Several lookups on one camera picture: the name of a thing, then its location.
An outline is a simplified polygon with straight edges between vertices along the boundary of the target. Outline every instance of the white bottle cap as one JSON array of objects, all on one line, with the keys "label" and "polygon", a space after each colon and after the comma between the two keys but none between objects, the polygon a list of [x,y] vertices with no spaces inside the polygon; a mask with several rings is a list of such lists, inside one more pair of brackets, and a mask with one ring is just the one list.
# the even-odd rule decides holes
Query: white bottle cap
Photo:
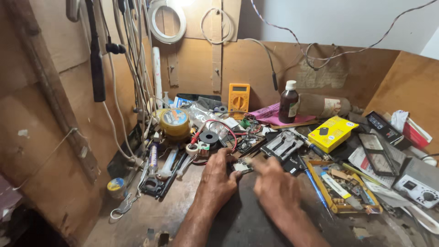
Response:
[{"label": "white bottle cap", "polygon": [[294,89],[296,89],[296,81],[288,80],[287,85],[285,86],[285,90],[294,90]]}]

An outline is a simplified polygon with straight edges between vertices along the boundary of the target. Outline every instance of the work surface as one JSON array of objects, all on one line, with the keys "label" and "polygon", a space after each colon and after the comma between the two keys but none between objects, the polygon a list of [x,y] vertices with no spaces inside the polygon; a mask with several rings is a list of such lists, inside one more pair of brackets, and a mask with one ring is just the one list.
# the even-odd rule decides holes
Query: work surface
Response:
[{"label": "work surface", "polygon": [[[154,247],[158,246],[160,233],[169,233],[172,244],[192,204],[203,169],[204,166],[190,165],[184,176],[174,182],[163,201],[143,195],[119,220],[109,217],[119,202],[108,199],[84,246]],[[140,174],[137,174],[130,189],[133,194],[139,179]],[[215,218],[207,246],[292,246],[259,206],[253,192],[255,179],[255,172],[242,176],[238,192]],[[415,224],[407,216],[396,219],[386,212],[381,215],[339,214],[332,221],[307,176],[300,174],[298,179],[302,209],[331,246],[425,246]],[[433,241],[434,246],[439,245],[437,238],[433,237]]]}]

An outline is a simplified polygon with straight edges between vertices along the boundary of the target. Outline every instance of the yellow multimeter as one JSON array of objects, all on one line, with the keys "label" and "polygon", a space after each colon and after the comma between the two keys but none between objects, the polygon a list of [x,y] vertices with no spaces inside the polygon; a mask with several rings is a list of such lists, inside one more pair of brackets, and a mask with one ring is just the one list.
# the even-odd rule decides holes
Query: yellow multimeter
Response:
[{"label": "yellow multimeter", "polygon": [[[239,111],[248,113],[248,98],[250,96],[250,84],[229,84],[229,112]],[[244,118],[243,113],[233,113],[231,117],[237,120]]]}]

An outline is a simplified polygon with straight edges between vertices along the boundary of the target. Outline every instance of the earphones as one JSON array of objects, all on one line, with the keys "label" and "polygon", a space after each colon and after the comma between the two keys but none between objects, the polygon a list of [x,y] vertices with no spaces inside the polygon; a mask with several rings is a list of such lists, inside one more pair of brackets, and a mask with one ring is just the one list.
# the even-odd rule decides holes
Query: earphones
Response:
[{"label": "earphones", "polygon": [[111,42],[111,37],[108,36],[108,43],[105,44],[105,49],[107,52],[111,52],[113,54],[124,54],[126,52],[126,48],[122,44],[114,44]]}]

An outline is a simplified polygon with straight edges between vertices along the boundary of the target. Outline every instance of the black box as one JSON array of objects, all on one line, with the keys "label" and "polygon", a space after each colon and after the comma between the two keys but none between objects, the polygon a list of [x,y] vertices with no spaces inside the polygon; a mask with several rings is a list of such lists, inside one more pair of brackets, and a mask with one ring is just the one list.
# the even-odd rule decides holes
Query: black box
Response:
[{"label": "black box", "polygon": [[405,138],[401,132],[397,131],[378,113],[371,111],[366,118],[368,125],[375,129],[388,143],[394,145],[397,149],[404,150],[412,146],[412,142],[409,139]]}]

